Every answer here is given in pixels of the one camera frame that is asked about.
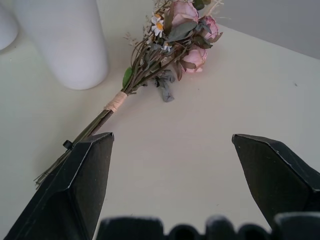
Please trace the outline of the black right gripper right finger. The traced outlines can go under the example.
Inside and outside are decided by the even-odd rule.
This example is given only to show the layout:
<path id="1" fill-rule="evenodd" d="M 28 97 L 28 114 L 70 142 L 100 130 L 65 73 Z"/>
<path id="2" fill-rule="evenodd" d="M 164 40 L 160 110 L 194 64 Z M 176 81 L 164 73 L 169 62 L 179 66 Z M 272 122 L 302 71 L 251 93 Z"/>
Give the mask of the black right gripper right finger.
<path id="1" fill-rule="evenodd" d="M 320 174 L 284 143 L 234 134 L 250 193 L 272 229 L 320 229 Z"/>

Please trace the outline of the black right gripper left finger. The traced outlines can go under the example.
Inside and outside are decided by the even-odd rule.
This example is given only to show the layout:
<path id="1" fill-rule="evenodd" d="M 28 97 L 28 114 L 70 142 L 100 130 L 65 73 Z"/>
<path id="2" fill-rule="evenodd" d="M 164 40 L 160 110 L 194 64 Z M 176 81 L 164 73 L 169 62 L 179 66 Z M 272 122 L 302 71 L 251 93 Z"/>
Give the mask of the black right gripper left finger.
<path id="1" fill-rule="evenodd" d="M 105 200 L 114 135 L 89 137 L 41 184 L 7 240 L 91 240 Z"/>

